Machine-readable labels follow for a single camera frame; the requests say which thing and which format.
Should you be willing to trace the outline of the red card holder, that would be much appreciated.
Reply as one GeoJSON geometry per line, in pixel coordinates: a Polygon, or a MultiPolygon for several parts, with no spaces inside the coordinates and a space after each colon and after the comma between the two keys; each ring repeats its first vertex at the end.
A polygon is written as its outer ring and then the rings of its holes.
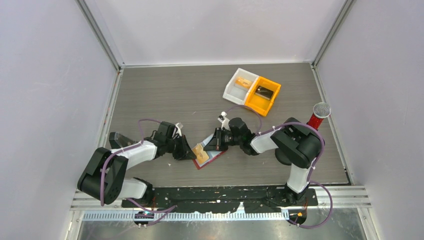
{"type": "MultiPolygon", "coordinates": [[[[202,142],[200,142],[200,144],[202,144],[203,145],[203,147],[211,140],[211,138],[212,138],[212,136],[213,136],[213,134],[211,134],[211,135],[209,135],[207,138],[205,138],[202,142]]],[[[195,165],[195,167],[198,169],[198,170],[200,170],[200,169],[202,169],[203,167],[205,167],[206,165],[208,165],[208,164],[210,164],[211,162],[213,162],[216,158],[218,158],[219,156],[221,156],[222,154],[224,154],[225,153],[225,151],[216,151],[216,150],[213,150],[213,151],[206,151],[207,153],[208,153],[208,155],[209,155],[209,160],[207,161],[207,162],[205,162],[204,164],[198,164],[197,162],[196,162],[196,160],[195,159],[193,159],[193,163],[194,163],[194,165],[195,165]]]]}

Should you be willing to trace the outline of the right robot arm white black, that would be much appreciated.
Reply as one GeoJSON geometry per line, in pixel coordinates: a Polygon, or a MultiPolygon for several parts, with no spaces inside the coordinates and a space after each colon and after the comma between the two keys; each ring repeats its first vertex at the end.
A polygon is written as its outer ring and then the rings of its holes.
{"type": "Polygon", "coordinates": [[[252,132],[240,117],[235,117],[223,120],[221,127],[200,144],[200,149],[202,155],[215,158],[232,146],[238,146],[249,156],[273,150],[281,164],[290,166],[282,197],[291,205],[299,205],[306,197],[325,142],[316,129],[293,117],[263,133],[252,132]]]}

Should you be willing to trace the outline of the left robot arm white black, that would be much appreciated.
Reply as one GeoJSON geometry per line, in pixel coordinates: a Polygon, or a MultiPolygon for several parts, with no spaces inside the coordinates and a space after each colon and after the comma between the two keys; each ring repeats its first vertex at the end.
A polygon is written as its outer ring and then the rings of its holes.
{"type": "Polygon", "coordinates": [[[153,185],[138,177],[126,178],[126,172],[165,154],[172,154],[177,161],[193,160],[196,155],[181,128],[181,123],[162,121],[150,136],[127,146],[111,138],[109,143],[116,148],[99,147],[94,151],[77,182],[77,189],[99,200],[101,206],[126,199],[148,207],[155,195],[153,185]]]}

